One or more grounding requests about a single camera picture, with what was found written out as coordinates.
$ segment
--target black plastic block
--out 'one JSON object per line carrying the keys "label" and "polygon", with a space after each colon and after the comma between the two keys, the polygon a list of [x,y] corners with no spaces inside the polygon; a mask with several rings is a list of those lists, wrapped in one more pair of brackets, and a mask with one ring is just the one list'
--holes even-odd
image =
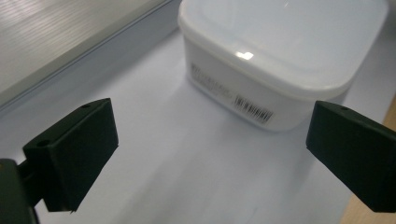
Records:
{"label": "black plastic block", "polygon": [[110,99],[83,105],[23,147],[49,211],[76,211],[118,146]]}
{"label": "black plastic block", "polygon": [[396,212],[396,132],[340,105],[317,102],[308,149],[375,212]]}

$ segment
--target barcode label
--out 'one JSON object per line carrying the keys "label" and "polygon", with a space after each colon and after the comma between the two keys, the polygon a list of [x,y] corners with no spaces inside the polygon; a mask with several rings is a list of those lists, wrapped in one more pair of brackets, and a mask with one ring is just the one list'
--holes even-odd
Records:
{"label": "barcode label", "polygon": [[240,95],[236,96],[233,105],[236,109],[257,120],[261,124],[266,123],[274,114],[265,108],[254,105],[248,99],[241,97]]}

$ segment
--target plastic food container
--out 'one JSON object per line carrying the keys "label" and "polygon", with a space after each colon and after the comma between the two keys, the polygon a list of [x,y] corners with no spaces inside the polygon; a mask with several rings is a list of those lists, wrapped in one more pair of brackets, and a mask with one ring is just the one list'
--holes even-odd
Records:
{"label": "plastic food container", "polygon": [[272,131],[345,92],[377,36],[385,0],[183,0],[189,77]]}

